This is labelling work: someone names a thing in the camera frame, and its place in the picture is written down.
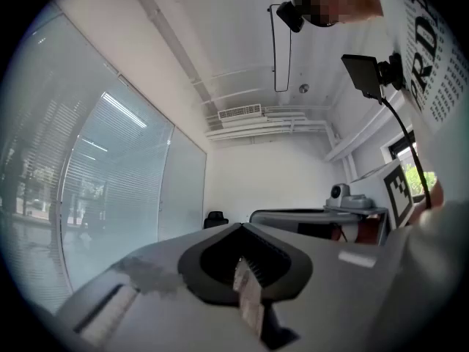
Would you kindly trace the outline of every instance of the black cable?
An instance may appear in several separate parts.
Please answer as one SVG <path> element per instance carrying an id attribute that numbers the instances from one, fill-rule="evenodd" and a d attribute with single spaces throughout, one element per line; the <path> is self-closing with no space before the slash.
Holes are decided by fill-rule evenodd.
<path id="1" fill-rule="evenodd" d="M 342 229 L 342 226 L 337 223 L 332 223 L 333 227 L 339 228 L 340 234 L 344 236 L 345 242 L 348 243 L 349 241 L 347 240 L 347 237 L 345 237 L 344 231 Z"/>
<path id="2" fill-rule="evenodd" d="M 422 182 L 422 187 L 424 188 L 426 208 L 430 209 L 432 208 L 432 200 L 430 199 L 430 192 L 428 191 L 428 185 L 426 184 L 424 170 L 422 169 L 422 165 L 420 164 L 417 153 L 412 146 L 412 141 L 410 140 L 409 133 L 405 129 L 405 126 L 404 124 L 402 124 L 402 121 L 399 118 L 399 115 L 396 113 L 396 111 L 394 111 L 394 108 L 391 106 L 391 104 L 389 104 L 389 102 L 385 98 L 382 98 L 381 101 L 386 107 L 389 108 L 389 110 L 392 112 L 394 117 L 397 119 L 397 122 L 399 123 L 399 125 L 401 125 L 401 129 L 402 129 L 402 132 L 404 133 L 405 140 L 409 144 L 409 148 L 410 148 L 410 152 L 412 153 L 413 161 L 416 164 L 418 176 L 420 177 L 420 181 Z"/>

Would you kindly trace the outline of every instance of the camera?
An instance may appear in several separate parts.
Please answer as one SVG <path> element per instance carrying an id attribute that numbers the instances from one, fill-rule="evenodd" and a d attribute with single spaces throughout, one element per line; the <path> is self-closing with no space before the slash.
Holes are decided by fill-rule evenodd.
<path id="1" fill-rule="evenodd" d="M 347 184 L 336 184 L 330 190 L 330 198 L 325 201 L 329 208 L 354 208 L 367 209 L 373 206 L 372 201 L 364 194 L 350 195 L 350 187 Z"/>
<path id="2" fill-rule="evenodd" d="M 285 22 L 293 32 L 300 32 L 304 20 L 291 1 L 286 1 L 277 9 L 277 16 Z"/>

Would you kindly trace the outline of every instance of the white panel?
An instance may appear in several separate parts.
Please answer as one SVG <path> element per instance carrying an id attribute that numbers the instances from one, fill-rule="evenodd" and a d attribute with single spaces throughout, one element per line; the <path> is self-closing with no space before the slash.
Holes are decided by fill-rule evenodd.
<path id="1" fill-rule="evenodd" d="M 206 157 L 187 136 L 174 129 L 161 188 L 159 241 L 202 229 Z"/>

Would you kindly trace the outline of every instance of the tree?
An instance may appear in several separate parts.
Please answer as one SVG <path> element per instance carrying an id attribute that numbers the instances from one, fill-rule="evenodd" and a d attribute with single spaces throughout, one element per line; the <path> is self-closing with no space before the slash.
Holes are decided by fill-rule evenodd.
<path id="1" fill-rule="evenodd" d="M 103 195 L 104 186 L 96 186 L 93 182 L 83 179 L 81 181 L 80 197 L 99 199 Z"/>
<path id="2" fill-rule="evenodd" d="M 428 189 L 430 190 L 433 188 L 433 185 L 437 182 L 437 177 L 433 172 L 424 172 L 424 177 L 426 180 L 426 184 L 428 185 Z M 423 194 L 424 187 L 422 186 L 422 182 L 420 181 L 420 177 L 418 176 L 417 167 L 412 164 L 408 163 L 405 167 L 405 178 L 407 179 L 407 183 L 410 187 L 410 195 L 412 197 L 418 196 L 419 194 Z"/>

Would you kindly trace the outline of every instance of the person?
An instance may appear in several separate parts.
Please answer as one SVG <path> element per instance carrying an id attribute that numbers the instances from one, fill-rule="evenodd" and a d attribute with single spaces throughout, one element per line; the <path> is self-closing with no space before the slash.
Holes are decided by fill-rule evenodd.
<path id="1" fill-rule="evenodd" d="M 419 159 L 424 170 L 434 170 L 438 178 L 430 190 L 432 207 L 441 206 L 444 199 L 467 200 L 469 191 L 464 168 L 469 159 L 469 64 L 452 30 L 432 2 L 295 1 L 303 17 L 321 27 L 384 17 L 394 51 L 402 58 L 405 77 L 402 94 L 410 106 Z M 417 222 L 425 209 L 424 200 L 416 205 L 409 222 Z"/>

